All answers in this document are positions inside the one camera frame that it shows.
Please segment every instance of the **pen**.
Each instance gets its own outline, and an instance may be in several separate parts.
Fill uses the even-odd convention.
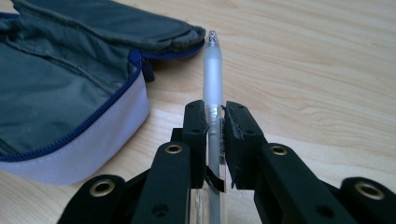
[[[215,31],[210,31],[204,52],[204,102],[207,132],[208,166],[213,173],[225,180],[225,155],[221,116],[223,105],[222,56],[219,39]],[[208,223],[226,222],[225,194],[208,186]]]

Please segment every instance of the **wooden table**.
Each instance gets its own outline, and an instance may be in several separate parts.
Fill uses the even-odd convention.
[[[267,140],[293,148],[320,179],[339,187],[364,176],[396,191],[395,1],[121,2],[216,30],[225,100],[247,106]],[[202,98],[203,53],[153,67],[148,119],[95,175],[148,169],[184,105]],[[82,184],[0,173],[0,223],[55,223]],[[252,192],[228,195],[229,223],[260,223]]]

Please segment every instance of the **wood grain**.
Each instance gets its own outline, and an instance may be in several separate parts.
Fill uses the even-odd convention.
[[[270,142],[322,180],[364,176],[396,191],[396,2],[153,1],[123,4],[219,34],[224,97],[246,105]],[[0,0],[1,10],[11,10]],[[203,54],[153,62],[150,115],[99,174],[129,179],[202,98]],[[55,223],[82,183],[55,187],[0,173],[0,223]],[[229,223],[260,223],[251,192],[228,189]]]

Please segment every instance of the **open pencil case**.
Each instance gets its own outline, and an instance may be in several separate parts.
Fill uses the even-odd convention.
[[[111,1],[13,3],[20,15],[0,14],[0,170],[34,181],[97,171],[149,113],[148,59],[204,44],[201,27]]]

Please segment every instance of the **pencil case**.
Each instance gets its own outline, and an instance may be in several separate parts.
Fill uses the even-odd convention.
[[[149,113],[149,59],[190,57],[205,30],[105,0],[14,0],[0,14],[0,170],[69,185]]]

